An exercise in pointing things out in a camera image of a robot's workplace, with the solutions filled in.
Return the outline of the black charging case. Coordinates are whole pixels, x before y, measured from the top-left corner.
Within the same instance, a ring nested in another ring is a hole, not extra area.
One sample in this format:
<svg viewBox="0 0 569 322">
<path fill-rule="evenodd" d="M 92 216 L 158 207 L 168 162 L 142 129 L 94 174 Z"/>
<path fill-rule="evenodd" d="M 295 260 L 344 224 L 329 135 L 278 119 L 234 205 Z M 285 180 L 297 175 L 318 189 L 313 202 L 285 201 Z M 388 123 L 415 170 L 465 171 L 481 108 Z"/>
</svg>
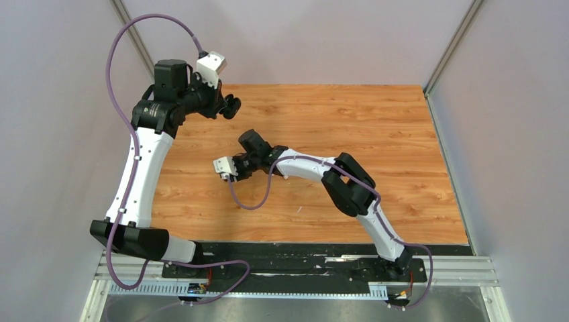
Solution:
<svg viewBox="0 0 569 322">
<path fill-rule="evenodd" d="M 224 98 L 224 106 L 221 114 L 225 119 L 233 119 L 241 106 L 241 99 L 233 94 L 229 94 Z"/>
</svg>

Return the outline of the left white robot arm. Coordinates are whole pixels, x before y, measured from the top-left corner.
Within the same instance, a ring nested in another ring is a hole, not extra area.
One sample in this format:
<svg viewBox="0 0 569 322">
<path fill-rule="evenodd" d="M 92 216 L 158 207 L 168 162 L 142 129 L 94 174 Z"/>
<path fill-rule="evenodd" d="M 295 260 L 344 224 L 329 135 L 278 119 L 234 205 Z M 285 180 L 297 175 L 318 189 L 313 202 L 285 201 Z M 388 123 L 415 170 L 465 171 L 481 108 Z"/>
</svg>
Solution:
<svg viewBox="0 0 569 322">
<path fill-rule="evenodd" d="M 90 234 L 108 251 L 151 261 L 180 262 L 187 276 L 200 276 L 205 259 L 199 244 L 153 228 L 152 203 L 165 157 L 186 116 L 215 119 L 235 115 L 233 95 L 221 94 L 222 57 L 208 54 L 193 69 L 184 60 L 160 60 L 156 80 L 135 105 L 127 126 L 130 150 L 115 199 L 103 220 L 91 223 Z"/>
</svg>

